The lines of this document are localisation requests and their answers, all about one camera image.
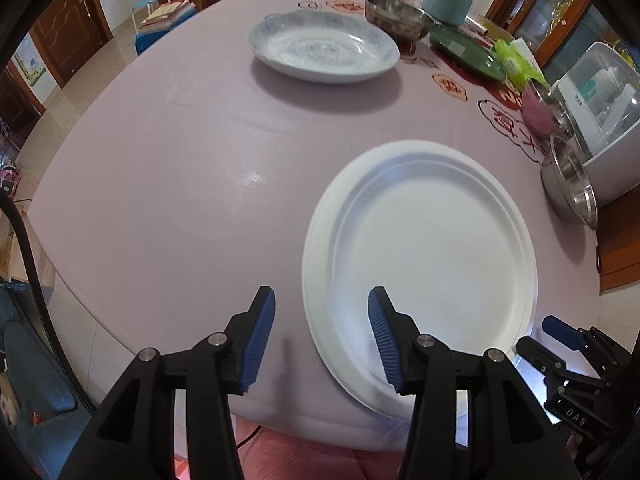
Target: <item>pink tablecloth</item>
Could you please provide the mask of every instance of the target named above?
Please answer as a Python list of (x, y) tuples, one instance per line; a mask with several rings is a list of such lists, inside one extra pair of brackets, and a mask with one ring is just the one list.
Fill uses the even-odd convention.
[[(331, 179), (370, 148), (436, 140), (484, 165), (520, 209), (538, 264), (540, 321), (598, 317), (596, 238), (562, 223), (540, 185), (543, 146), (506, 86), (484, 88), (428, 40), (391, 72), (353, 86), (280, 75), (254, 59), (251, 28), (299, 7), (364, 0), (223, 0), (152, 46), (78, 121), (29, 216), (79, 301), (133, 352), (190, 348), (224, 328), (259, 285), (276, 322), (249, 393), (230, 400), (252, 422), (320, 442), (398, 450), (406, 423), (352, 399), (324, 367), (302, 304), (309, 219)], [(559, 353), (578, 369), (581, 359)], [(537, 394), (542, 380), (521, 365)]]

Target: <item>wooden door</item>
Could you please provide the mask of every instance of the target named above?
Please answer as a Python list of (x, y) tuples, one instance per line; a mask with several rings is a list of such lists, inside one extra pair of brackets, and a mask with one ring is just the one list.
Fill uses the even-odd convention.
[[(20, 150), (31, 130), (38, 122), (40, 113), (25, 97), (18, 84), (5, 68), (0, 73), (0, 130), (5, 140)], [(14, 158), (16, 153), (7, 154)]]
[(53, 0), (34, 23), (31, 37), (61, 87), (104, 44), (84, 0)]

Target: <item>black hose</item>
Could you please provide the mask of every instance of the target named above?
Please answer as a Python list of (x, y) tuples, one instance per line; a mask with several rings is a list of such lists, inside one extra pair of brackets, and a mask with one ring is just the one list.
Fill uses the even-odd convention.
[(40, 322), (44, 332), (49, 339), (51, 348), (53, 350), (53, 356), (55, 357), (60, 369), (66, 377), (71, 389), (75, 393), (80, 403), (86, 408), (89, 414), (95, 413), (95, 404), (87, 394), (87, 392), (80, 384), (78, 377), (73, 371), (71, 364), (69, 364), (66, 358), (65, 351), (62, 349), (56, 330), (53, 328), (53, 323), (49, 317), (49, 311), (42, 295), (42, 289), (40, 288), (40, 280), (38, 279), (38, 271), (33, 260), (33, 253), (31, 253), (31, 244), (29, 243), (29, 237), (27, 236), (27, 229), (24, 227), (22, 216), (18, 211), (12, 200), (4, 193), (0, 192), (0, 209), (7, 216), (9, 222), (11, 222), (14, 228), (15, 237), (20, 245), (20, 252), (22, 253), (22, 260), (24, 262), (24, 269), (27, 272), (27, 280), (31, 287), (31, 293), (33, 294), (33, 301), (36, 305), (36, 311), (40, 317)]

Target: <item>red fabric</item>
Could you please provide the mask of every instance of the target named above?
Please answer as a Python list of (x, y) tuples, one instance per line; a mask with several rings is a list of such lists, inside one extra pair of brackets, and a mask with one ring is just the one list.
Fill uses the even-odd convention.
[[(236, 442), (256, 425), (236, 419)], [(239, 449), (246, 480), (392, 480), (401, 453), (377, 453), (328, 446), (262, 428)]]

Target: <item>white container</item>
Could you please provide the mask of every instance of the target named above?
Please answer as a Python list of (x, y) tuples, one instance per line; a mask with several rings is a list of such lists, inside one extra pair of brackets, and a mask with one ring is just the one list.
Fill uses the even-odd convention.
[(592, 44), (555, 85), (574, 119), (598, 205), (640, 182), (640, 75), (611, 47)]

